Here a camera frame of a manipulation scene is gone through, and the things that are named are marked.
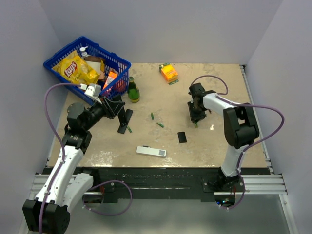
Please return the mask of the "black battery cover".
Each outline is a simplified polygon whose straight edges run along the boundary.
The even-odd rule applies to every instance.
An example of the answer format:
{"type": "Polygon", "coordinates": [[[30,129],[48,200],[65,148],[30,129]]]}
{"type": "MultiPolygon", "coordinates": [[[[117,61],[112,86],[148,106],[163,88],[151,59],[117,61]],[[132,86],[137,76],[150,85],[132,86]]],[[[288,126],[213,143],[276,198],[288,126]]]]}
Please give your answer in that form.
{"type": "Polygon", "coordinates": [[[186,143],[187,142],[185,132],[178,132],[177,135],[178,135],[179,143],[186,143]]]}

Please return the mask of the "black remote control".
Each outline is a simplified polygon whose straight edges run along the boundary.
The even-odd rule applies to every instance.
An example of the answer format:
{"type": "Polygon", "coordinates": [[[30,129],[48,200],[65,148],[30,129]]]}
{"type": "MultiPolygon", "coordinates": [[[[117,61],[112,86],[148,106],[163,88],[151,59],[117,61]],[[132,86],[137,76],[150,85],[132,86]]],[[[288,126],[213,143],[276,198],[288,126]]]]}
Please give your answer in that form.
{"type": "Polygon", "coordinates": [[[118,120],[120,123],[120,127],[124,127],[127,125],[127,118],[126,118],[126,111],[124,107],[121,108],[121,110],[118,113],[118,120]]]}
{"type": "Polygon", "coordinates": [[[119,128],[118,128],[118,130],[117,130],[118,133],[120,133],[120,134],[125,133],[125,131],[126,131],[126,129],[127,129],[127,126],[128,126],[128,124],[129,124],[129,121],[130,121],[130,119],[131,119],[132,113],[133,113],[132,110],[130,110],[130,109],[127,109],[127,110],[126,110],[126,118],[127,118],[127,122],[128,122],[128,123],[127,123],[127,125],[124,126],[124,127],[120,127],[120,126],[119,126],[119,128]]]}

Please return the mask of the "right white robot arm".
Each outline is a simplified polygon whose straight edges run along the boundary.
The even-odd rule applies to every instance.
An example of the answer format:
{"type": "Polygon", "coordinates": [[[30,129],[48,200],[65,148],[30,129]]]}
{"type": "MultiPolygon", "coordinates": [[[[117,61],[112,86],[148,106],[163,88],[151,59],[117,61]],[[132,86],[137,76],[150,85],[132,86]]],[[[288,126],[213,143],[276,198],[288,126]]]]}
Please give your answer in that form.
{"type": "Polygon", "coordinates": [[[213,90],[206,91],[201,83],[192,84],[189,95],[192,97],[188,102],[192,123],[203,120],[206,111],[213,111],[223,117],[224,136],[229,146],[220,168],[223,176],[217,179],[217,186],[227,192],[234,186],[233,177],[240,172],[243,150],[259,137],[253,108],[248,103],[241,105],[224,99],[213,90]]]}

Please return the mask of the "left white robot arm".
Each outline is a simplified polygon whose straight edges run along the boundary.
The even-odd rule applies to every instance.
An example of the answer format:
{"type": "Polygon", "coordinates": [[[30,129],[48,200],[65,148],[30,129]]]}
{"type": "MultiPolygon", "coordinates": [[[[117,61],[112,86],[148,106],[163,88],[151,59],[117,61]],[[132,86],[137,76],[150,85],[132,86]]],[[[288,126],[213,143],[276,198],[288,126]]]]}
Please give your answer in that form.
{"type": "Polygon", "coordinates": [[[121,116],[124,105],[121,96],[117,95],[113,99],[99,97],[89,108],[78,102],[67,108],[67,124],[57,162],[35,198],[26,200],[22,207],[30,231],[65,233],[71,212],[84,193],[100,188],[101,179],[93,172],[72,176],[90,144],[90,129],[103,117],[114,119],[121,116]]]}

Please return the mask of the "white remote control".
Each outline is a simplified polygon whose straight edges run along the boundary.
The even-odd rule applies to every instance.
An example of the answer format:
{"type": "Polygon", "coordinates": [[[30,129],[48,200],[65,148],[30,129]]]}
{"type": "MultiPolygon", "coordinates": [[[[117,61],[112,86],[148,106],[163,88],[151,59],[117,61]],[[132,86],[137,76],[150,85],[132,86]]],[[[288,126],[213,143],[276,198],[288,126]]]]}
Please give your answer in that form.
{"type": "Polygon", "coordinates": [[[156,149],[147,146],[137,146],[136,153],[147,156],[166,157],[166,150],[156,149]]]}

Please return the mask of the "green glass bottle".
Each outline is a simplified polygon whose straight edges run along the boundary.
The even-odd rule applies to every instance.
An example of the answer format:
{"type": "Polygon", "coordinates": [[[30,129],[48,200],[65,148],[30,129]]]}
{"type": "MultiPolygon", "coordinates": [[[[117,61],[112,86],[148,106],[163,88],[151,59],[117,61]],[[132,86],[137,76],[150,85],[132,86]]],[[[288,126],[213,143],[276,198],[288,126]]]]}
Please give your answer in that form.
{"type": "Polygon", "coordinates": [[[139,102],[140,92],[133,77],[129,77],[129,85],[127,90],[128,98],[132,103],[139,102]]]}

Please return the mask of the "orange white carton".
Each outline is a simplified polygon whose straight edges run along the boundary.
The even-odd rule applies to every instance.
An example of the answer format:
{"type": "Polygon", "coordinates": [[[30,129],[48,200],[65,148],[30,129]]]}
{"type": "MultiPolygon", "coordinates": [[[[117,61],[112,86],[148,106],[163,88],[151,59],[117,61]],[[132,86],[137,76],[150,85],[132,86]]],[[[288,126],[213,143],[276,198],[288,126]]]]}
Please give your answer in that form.
{"type": "Polygon", "coordinates": [[[110,69],[109,74],[105,80],[105,84],[103,86],[103,90],[107,88],[115,79],[117,78],[117,71],[113,68],[110,69]]]}

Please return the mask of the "brown white snack package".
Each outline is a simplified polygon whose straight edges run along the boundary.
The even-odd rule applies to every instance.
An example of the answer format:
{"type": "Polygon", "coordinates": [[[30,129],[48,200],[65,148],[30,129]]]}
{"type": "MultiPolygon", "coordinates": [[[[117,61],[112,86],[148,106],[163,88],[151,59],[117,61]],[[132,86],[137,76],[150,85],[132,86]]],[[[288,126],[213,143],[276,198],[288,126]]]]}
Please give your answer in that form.
{"type": "Polygon", "coordinates": [[[104,80],[106,60],[103,57],[89,55],[84,58],[84,61],[99,74],[99,80],[104,80]]]}

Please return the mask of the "orange sponge pack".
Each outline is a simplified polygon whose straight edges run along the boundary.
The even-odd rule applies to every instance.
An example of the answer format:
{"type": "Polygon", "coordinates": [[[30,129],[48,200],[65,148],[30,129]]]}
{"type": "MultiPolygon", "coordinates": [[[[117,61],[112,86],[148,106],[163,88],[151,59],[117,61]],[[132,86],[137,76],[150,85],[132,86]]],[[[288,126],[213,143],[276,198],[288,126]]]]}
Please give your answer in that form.
{"type": "Polygon", "coordinates": [[[158,69],[168,84],[178,80],[178,72],[170,63],[160,64],[158,69]]]}

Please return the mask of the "blue plastic basket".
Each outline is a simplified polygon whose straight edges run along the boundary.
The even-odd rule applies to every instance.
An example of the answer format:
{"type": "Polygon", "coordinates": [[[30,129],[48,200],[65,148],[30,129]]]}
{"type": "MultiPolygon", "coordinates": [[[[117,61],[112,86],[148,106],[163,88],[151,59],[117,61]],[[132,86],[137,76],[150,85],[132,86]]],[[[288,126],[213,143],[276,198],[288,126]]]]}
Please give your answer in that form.
{"type": "Polygon", "coordinates": [[[128,70],[131,67],[131,63],[119,57],[117,54],[105,50],[98,43],[93,42],[86,37],[79,37],[57,51],[52,57],[43,63],[44,68],[50,71],[59,80],[59,82],[68,83],[68,80],[62,77],[59,73],[53,71],[52,68],[60,63],[71,52],[77,51],[80,53],[79,49],[81,47],[86,47],[86,52],[89,55],[105,59],[106,76],[109,75],[111,69],[114,69],[117,72],[117,78],[114,79],[107,87],[104,87],[104,82],[100,82],[100,86],[102,88],[100,95],[112,99],[116,95],[123,95],[126,93],[129,84],[128,70]]]}

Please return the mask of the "yellow Lays chips bag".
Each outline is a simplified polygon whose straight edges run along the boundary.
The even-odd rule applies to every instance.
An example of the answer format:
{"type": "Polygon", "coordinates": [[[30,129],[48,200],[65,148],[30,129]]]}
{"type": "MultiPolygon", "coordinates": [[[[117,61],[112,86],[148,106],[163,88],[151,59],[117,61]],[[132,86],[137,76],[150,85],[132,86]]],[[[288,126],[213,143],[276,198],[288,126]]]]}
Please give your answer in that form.
{"type": "Polygon", "coordinates": [[[82,83],[89,85],[90,83],[97,83],[97,80],[100,77],[100,74],[88,65],[78,55],[76,50],[55,65],[52,70],[59,73],[69,82],[75,84],[82,83]]]}

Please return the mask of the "white pump bottle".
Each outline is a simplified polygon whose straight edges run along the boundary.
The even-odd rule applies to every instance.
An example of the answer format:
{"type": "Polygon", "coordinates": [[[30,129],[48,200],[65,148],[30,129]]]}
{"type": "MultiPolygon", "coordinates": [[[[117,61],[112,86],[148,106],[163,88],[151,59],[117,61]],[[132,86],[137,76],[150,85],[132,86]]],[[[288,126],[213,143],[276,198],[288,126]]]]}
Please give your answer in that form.
{"type": "Polygon", "coordinates": [[[87,52],[87,48],[88,48],[88,46],[80,47],[80,49],[79,49],[79,51],[81,53],[82,59],[84,59],[85,57],[89,56],[89,54],[87,52]]]}

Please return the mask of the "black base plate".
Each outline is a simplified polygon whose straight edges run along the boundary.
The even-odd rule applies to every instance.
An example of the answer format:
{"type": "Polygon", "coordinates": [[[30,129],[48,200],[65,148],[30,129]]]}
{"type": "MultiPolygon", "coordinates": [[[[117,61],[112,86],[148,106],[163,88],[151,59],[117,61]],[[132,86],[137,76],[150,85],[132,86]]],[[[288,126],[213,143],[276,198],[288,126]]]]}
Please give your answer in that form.
{"type": "Polygon", "coordinates": [[[104,203],[120,199],[200,200],[214,202],[209,183],[215,181],[218,168],[196,167],[76,167],[74,175],[89,173],[94,185],[105,181],[123,181],[125,185],[105,185],[104,203]]]}

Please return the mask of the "aluminium frame rail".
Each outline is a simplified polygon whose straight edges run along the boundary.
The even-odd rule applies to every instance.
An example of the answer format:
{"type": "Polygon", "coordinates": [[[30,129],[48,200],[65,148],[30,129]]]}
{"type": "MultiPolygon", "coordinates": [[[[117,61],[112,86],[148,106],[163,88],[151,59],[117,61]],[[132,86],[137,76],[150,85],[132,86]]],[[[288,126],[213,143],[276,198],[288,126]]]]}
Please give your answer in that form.
{"type": "MultiPolygon", "coordinates": [[[[111,180],[94,185],[87,190],[83,196],[92,195],[103,196],[105,185],[125,185],[123,181],[111,180]]],[[[286,218],[288,228],[292,234],[296,234],[298,229],[294,222],[294,217],[287,204],[287,189],[282,175],[274,175],[265,168],[244,168],[240,179],[232,179],[227,186],[210,190],[214,193],[214,198],[219,205],[225,206],[226,201],[220,201],[222,197],[232,197],[234,195],[279,195],[282,209],[286,218]]]]}

